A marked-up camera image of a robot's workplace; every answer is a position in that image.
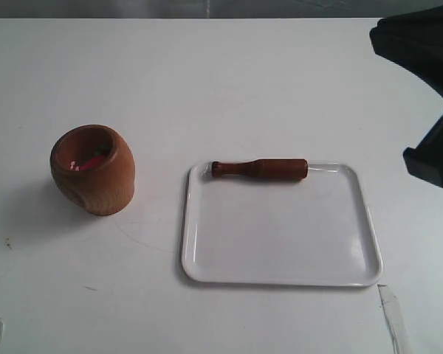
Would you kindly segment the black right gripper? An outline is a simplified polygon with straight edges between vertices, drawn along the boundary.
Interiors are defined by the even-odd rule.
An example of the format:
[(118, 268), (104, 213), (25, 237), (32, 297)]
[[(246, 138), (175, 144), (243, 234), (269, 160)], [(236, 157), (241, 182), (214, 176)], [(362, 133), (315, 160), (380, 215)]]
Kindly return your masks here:
[[(443, 5), (383, 18), (369, 32), (374, 53), (427, 83), (443, 98)], [(443, 188), (443, 114), (403, 152), (410, 175)]]

